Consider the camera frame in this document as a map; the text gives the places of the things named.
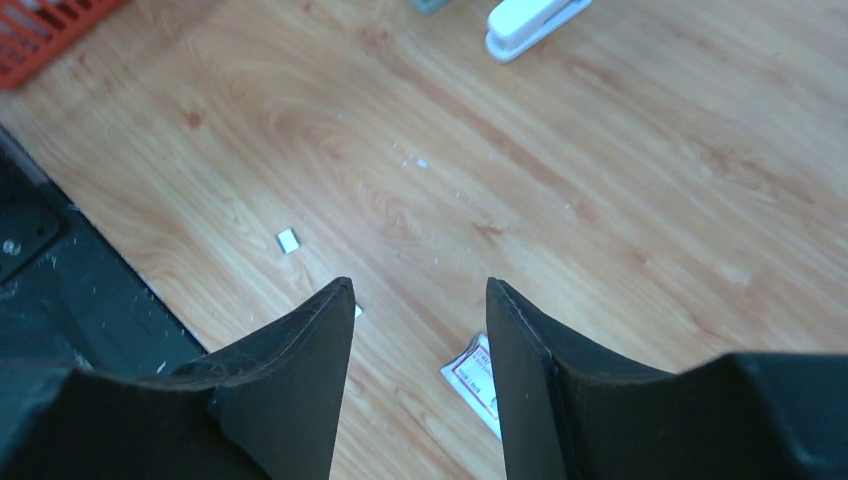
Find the white stapler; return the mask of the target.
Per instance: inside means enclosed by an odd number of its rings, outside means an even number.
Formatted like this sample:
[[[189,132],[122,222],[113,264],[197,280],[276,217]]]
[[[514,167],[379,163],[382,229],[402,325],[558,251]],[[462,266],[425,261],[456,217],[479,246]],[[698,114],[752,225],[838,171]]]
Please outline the white stapler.
[[[488,15],[485,46],[508,63],[572,20],[592,0],[506,0]]]

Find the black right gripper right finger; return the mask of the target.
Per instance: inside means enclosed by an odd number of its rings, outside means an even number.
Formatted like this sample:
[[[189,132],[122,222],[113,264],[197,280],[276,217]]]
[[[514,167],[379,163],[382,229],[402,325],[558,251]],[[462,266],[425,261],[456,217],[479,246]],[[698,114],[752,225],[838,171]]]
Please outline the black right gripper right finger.
[[[681,373],[627,358],[490,278],[511,479],[843,479],[847,358],[731,352]]]

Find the red white staple box sleeve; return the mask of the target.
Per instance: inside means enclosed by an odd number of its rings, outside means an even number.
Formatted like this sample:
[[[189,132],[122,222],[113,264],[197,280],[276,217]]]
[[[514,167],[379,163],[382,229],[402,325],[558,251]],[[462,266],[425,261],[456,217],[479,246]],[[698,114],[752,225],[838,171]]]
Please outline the red white staple box sleeve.
[[[488,336],[476,334],[467,347],[440,369],[448,384],[486,424],[502,439],[494,375]]]

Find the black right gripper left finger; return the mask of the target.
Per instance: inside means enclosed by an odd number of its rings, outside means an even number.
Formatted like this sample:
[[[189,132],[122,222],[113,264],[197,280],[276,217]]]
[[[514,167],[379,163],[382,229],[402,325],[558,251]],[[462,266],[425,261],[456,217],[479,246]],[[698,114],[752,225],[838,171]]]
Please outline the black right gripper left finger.
[[[1,364],[5,479],[325,479],[355,324],[339,277],[166,375]]]

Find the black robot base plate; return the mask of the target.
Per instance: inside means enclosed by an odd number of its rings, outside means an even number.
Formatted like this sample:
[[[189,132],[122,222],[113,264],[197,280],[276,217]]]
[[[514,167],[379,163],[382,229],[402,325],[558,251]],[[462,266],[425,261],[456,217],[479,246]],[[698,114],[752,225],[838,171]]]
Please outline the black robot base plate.
[[[36,164],[1,132],[1,357],[167,374],[205,348]]]

